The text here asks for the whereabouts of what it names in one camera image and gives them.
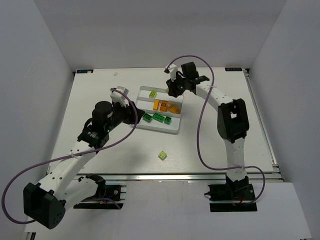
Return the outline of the orange tall lego brick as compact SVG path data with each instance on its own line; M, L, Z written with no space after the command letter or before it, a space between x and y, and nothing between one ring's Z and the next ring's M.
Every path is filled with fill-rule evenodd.
M159 111L166 112L168 109L168 101L163 100L160 104Z

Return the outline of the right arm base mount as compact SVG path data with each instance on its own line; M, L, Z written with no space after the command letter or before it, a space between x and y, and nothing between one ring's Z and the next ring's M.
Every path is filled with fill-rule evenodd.
M210 184L204 196L209 199L212 213L256 212L257 204L253 185L246 176L242 180L232 181L226 178L224 184Z

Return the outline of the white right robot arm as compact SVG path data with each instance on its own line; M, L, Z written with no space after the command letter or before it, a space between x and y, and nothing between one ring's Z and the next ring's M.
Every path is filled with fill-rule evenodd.
M166 66L164 72L170 75L166 81L168 95L177 98L190 91L216 110L217 131L224 141L227 161L227 167L220 170L226 171L226 182L231 187L236 190L247 187L244 144L250 125L245 101L228 97L214 87L207 76L199 75L194 62L183 64L181 70L174 64Z

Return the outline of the lime green lego brick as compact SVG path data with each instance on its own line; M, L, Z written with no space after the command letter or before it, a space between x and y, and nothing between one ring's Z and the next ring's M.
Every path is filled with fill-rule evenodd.
M149 98L151 98L151 99L155 99L156 96L157 96L157 91L155 91L155 90L152 90L152 91L150 92L150 94L149 94Z

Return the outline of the dark green lego brick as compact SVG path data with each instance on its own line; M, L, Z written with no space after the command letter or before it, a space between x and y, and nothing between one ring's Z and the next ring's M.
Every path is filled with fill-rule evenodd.
M150 123L152 120L153 120L153 116L148 114L148 113L145 113L143 116L142 116L142 119L144 121L146 121L147 123Z

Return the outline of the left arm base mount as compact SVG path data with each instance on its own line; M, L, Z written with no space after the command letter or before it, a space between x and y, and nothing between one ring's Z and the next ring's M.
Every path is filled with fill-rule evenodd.
M97 190L93 196L87 197L84 201L73 206L74 209L87 210L121 210L126 199L127 187L125 185L106 183L106 180L97 174L81 176L78 181L93 180Z

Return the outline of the dark green long lego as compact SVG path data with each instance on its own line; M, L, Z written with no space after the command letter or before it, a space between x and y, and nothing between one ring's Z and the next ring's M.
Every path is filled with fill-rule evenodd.
M163 123L165 120L165 117L163 115L160 115L158 113L154 113L152 118L160 123Z

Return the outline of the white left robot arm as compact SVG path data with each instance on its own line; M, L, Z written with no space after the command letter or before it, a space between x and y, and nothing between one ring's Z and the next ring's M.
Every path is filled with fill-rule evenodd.
M58 165L38 183L28 183L23 189L24 213L48 229L55 228L66 211L85 199L103 198L106 181L90 173L70 186L73 178L94 158L109 140L109 133L119 124L133 125L141 120L144 110L135 104L100 101L77 137L71 157Z

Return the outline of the dark green small lego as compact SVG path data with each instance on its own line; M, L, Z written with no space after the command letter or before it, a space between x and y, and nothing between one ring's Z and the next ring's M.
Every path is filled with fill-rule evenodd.
M172 122L172 118L169 117L169 116L166 116L165 119L164 119L164 123L167 124L167 125L170 125Z

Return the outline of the yellow orange long lego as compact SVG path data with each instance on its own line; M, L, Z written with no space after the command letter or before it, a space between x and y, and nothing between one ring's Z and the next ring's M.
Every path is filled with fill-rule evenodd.
M158 111L160 108L160 105L161 105L161 101L159 99L156 99L153 104L153 110Z

